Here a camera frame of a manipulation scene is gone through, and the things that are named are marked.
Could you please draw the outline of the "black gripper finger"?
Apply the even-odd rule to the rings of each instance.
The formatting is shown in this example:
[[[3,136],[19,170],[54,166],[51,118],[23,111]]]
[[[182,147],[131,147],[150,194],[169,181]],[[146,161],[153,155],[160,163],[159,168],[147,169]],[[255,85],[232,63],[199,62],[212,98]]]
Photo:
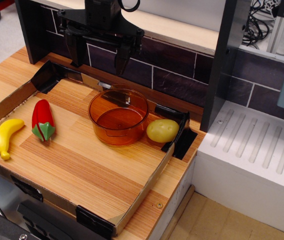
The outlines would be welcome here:
[[[69,28],[65,30],[65,41],[73,65],[82,65],[85,57],[85,40],[81,35],[76,35]]]
[[[116,55],[114,59],[115,74],[122,75],[128,65],[128,62],[132,56],[132,46],[129,44],[122,44],[116,49]]]

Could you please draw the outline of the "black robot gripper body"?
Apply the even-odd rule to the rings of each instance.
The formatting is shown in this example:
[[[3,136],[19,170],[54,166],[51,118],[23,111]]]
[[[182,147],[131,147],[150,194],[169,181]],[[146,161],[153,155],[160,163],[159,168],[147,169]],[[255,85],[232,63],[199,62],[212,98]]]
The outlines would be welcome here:
[[[106,43],[115,47],[129,44],[133,52],[142,48],[144,30],[127,21],[122,10],[131,13],[138,9],[140,1],[131,8],[125,8],[121,0],[86,0],[84,9],[61,9],[60,32],[65,35],[69,28],[85,40]]]

